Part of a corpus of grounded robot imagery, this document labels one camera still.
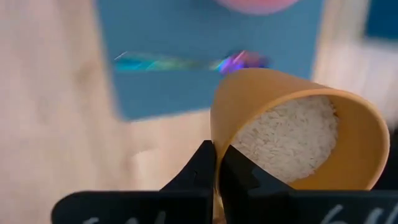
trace white marking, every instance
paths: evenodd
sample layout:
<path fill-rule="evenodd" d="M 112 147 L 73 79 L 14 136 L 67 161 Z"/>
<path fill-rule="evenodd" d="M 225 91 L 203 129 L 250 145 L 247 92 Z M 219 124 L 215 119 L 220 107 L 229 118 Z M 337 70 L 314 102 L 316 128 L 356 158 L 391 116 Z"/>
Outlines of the white marking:
<path fill-rule="evenodd" d="M 89 218 L 88 220 L 84 221 L 83 224 L 95 224 L 99 223 L 100 219 L 97 217 Z"/>
<path fill-rule="evenodd" d="M 133 217 L 127 220 L 126 224 L 139 224 L 139 222 L 136 218 Z"/>
<path fill-rule="evenodd" d="M 342 211 L 342 209 L 343 209 L 342 205 L 336 205 L 326 214 L 321 224 L 347 224 L 346 222 L 343 221 L 330 222 L 340 211 Z"/>
<path fill-rule="evenodd" d="M 366 218 L 364 224 L 376 224 L 379 217 L 383 214 L 383 209 L 375 208 Z"/>
<path fill-rule="evenodd" d="M 121 57 L 122 57 L 123 55 L 125 55 L 125 54 L 127 54 L 127 52 L 121 53 L 119 56 L 117 56 L 116 58 L 114 58 L 114 60 L 117 60 L 117 59 L 121 58 Z"/>
<path fill-rule="evenodd" d="M 386 224 L 393 224 L 394 221 L 396 220 L 398 215 L 398 203 L 395 205 L 395 207 L 392 209 L 392 212 L 387 218 Z"/>
<path fill-rule="evenodd" d="M 155 224 L 164 224 L 165 221 L 166 221 L 166 212 L 165 211 L 159 212 L 159 214 L 157 214 Z"/>

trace rice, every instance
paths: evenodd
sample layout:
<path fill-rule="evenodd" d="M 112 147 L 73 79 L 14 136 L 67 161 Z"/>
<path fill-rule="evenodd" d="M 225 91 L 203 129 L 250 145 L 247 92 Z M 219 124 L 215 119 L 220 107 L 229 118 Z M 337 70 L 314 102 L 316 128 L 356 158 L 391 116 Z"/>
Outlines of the rice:
<path fill-rule="evenodd" d="M 308 177 L 336 145 L 338 118 L 327 96 L 290 100 L 236 135 L 232 145 L 259 167 L 290 183 Z"/>

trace wooden surface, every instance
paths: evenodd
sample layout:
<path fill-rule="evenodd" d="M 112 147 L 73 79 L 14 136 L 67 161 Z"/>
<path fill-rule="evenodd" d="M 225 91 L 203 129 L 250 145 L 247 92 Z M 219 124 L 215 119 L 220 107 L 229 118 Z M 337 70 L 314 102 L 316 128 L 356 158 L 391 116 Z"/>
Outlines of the wooden surface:
<path fill-rule="evenodd" d="M 366 3 L 345 2 L 326 2 L 315 80 L 390 105 L 396 51 L 363 47 Z M 120 121 L 97 33 L 89 1 L 0 1 L 0 223 L 50 223 L 77 190 L 158 189 L 210 138 L 208 111 Z"/>
<path fill-rule="evenodd" d="M 359 94 L 398 125 L 398 42 L 363 37 L 368 0 L 326 0 L 314 81 Z"/>

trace black plastic piece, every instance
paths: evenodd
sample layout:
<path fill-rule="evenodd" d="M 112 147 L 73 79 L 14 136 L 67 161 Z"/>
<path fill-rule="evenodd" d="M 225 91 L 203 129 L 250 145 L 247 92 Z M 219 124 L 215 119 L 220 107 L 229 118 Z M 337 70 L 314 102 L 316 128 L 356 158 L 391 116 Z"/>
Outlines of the black plastic piece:
<path fill-rule="evenodd" d="M 230 146 L 220 192 L 228 224 L 398 223 L 398 192 L 294 190 Z"/>
<path fill-rule="evenodd" d="M 204 141 L 158 192 L 78 192 L 53 208 L 53 224 L 210 224 L 216 152 Z"/>
<path fill-rule="evenodd" d="M 229 146 L 220 168 L 220 193 L 228 224 L 287 222 L 284 219 L 289 216 L 280 216 L 275 211 L 268 214 L 267 209 L 284 210 L 290 203 L 287 192 L 291 190 Z"/>
<path fill-rule="evenodd" d="M 209 224 L 212 192 L 79 192 L 59 201 L 54 224 Z"/>
<path fill-rule="evenodd" d="M 390 152 L 380 179 L 373 189 L 398 190 L 398 128 L 390 132 Z"/>
<path fill-rule="evenodd" d="M 216 150 L 210 140 L 204 141 L 185 167 L 162 190 L 213 190 Z"/>

